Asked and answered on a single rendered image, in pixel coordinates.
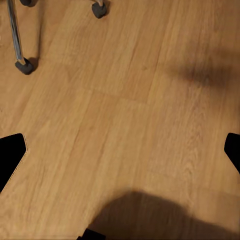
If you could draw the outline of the swivel chair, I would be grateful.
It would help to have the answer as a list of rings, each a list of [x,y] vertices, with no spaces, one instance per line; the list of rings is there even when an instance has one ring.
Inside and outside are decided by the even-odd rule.
[[[20,2],[24,6],[28,6],[31,4],[32,0],[20,0]],[[22,73],[27,75],[28,72],[30,72],[34,68],[34,65],[27,58],[23,56],[15,0],[6,0],[6,3],[8,8],[11,31],[12,31],[15,55],[17,58],[17,62],[15,63],[15,66]],[[100,16],[105,15],[107,13],[107,8],[103,0],[96,0],[96,3],[92,5],[92,11],[97,18],[100,18]]]

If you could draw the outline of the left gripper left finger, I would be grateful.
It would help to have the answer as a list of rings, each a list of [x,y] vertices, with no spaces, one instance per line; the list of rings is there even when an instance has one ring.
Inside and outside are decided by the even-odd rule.
[[[0,193],[26,152],[21,133],[0,138]]]

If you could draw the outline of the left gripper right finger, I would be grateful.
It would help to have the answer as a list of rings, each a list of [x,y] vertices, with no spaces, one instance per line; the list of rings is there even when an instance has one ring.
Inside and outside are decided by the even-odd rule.
[[[224,151],[240,173],[240,135],[228,133]]]

